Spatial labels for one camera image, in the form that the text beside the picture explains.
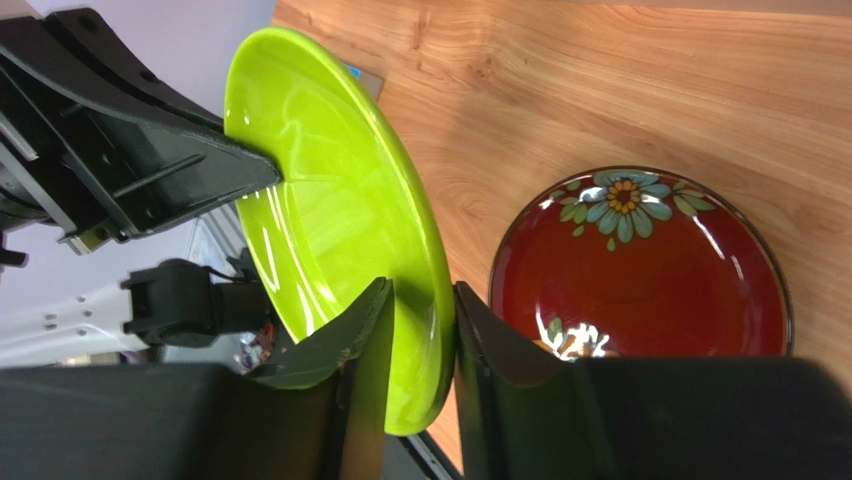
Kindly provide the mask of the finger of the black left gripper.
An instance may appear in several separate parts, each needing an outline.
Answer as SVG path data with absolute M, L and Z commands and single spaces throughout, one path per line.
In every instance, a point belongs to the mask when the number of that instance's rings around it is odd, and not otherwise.
M 93 9 L 1 23 L 1 229 L 80 255 L 277 184 L 272 158 L 149 70 Z

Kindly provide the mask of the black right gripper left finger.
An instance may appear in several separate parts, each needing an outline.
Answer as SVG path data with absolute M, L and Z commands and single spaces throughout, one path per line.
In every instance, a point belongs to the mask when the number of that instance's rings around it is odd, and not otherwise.
M 1 374 L 5 479 L 377 479 L 394 286 L 239 375 L 221 364 Z

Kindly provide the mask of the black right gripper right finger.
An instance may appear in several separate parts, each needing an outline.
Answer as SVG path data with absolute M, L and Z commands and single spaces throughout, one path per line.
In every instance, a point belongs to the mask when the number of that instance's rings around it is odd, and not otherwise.
M 454 288 L 469 479 L 847 479 L 851 404 L 790 357 L 563 362 Z

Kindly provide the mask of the red floral plate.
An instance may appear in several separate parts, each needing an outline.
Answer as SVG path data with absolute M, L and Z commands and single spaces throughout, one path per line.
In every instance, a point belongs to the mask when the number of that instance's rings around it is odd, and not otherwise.
M 488 303 L 563 361 L 794 349 L 763 236 L 718 193 L 651 167 L 599 167 L 539 193 L 497 248 Z

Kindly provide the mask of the lime green plate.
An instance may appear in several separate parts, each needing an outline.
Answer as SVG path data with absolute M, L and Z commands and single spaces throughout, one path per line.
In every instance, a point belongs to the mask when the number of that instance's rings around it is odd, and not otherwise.
M 447 397 L 455 309 L 444 246 L 413 162 L 377 102 L 331 52 L 267 27 L 238 48 L 225 133 L 270 155 L 279 183 L 236 203 L 260 280 L 289 336 L 329 324 L 377 277 L 395 325 L 389 434 L 425 430 Z

